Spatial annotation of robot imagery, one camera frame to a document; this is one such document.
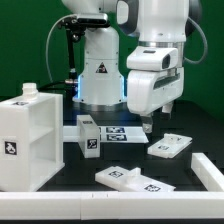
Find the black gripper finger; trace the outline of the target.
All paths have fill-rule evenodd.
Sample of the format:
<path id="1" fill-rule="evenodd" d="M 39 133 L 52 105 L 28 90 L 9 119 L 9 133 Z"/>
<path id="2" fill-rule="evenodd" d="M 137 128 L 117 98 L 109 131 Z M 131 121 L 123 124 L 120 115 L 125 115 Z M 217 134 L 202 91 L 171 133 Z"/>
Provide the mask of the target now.
<path id="1" fill-rule="evenodd" d="M 167 103 L 162 107 L 162 115 L 164 119 L 170 119 L 174 102 Z"/>
<path id="2" fill-rule="evenodd" d="M 153 129 L 153 118 L 152 115 L 142 116 L 142 129 L 145 133 L 151 133 Z"/>

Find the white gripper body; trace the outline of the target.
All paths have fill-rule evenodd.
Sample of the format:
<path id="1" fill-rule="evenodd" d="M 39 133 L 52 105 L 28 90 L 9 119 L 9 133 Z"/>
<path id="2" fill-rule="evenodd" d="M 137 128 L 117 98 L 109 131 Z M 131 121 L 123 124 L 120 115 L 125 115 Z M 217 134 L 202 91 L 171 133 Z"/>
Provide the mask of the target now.
<path id="1" fill-rule="evenodd" d="M 127 106 L 131 113 L 148 116 L 182 95 L 184 68 L 160 72 L 132 70 L 127 81 Z"/>

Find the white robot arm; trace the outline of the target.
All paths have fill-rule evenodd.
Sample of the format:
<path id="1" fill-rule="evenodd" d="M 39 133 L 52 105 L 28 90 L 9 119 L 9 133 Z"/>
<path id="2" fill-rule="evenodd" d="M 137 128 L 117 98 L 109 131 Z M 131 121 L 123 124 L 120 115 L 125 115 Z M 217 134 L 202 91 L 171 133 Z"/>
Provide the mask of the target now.
<path id="1" fill-rule="evenodd" d="M 183 51 L 187 35 L 197 25 L 199 0 L 62 0 L 86 31 L 84 71 L 79 75 L 77 102 L 107 107 L 127 102 L 142 118 L 143 131 L 152 131 L 157 109 L 170 113 L 184 85 Z M 120 76 L 118 32 L 97 28 L 97 20 L 113 12 L 120 31 L 138 39 L 127 57 L 129 74 Z"/>

